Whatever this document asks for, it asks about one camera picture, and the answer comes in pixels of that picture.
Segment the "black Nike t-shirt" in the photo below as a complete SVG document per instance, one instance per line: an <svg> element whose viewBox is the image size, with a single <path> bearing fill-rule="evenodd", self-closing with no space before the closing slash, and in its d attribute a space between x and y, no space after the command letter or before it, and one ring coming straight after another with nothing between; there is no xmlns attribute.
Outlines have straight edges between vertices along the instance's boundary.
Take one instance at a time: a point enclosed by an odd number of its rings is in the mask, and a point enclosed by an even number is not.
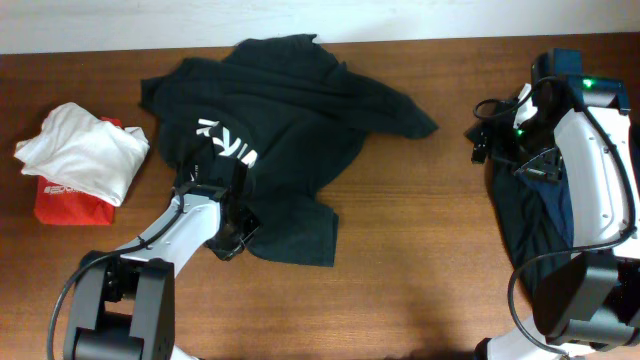
<svg viewBox="0 0 640 360"><path fill-rule="evenodd" d="M351 72L311 34L247 39L221 60L187 58L140 87L179 182L208 175L222 157L247 166L243 203L260 224L247 250L281 263L334 264L339 217L316 196L368 135L413 140L437 129L409 96Z"/></svg>

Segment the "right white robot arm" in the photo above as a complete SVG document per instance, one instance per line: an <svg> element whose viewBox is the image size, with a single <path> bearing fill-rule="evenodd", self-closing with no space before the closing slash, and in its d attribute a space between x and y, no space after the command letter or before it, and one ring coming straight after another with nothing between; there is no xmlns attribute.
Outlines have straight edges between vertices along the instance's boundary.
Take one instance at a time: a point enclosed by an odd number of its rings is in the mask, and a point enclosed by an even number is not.
<svg viewBox="0 0 640 360"><path fill-rule="evenodd" d="M539 55L512 98L468 130L511 285L532 313L482 340L477 359L582 359L639 342L639 141L624 83L584 72L577 50Z"/></svg>

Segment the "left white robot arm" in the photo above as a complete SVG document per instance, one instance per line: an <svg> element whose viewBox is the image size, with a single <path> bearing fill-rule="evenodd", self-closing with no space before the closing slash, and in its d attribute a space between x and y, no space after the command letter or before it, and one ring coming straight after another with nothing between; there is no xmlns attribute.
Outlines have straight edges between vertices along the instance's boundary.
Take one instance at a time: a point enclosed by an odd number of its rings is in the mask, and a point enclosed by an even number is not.
<svg viewBox="0 0 640 360"><path fill-rule="evenodd" d="M247 165L234 158L195 167L134 240L87 253L61 292L73 297L63 358L188 358L175 343L175 280L202 247L222 261L248 247L260 223L242 202L247 176Z"/></svg>

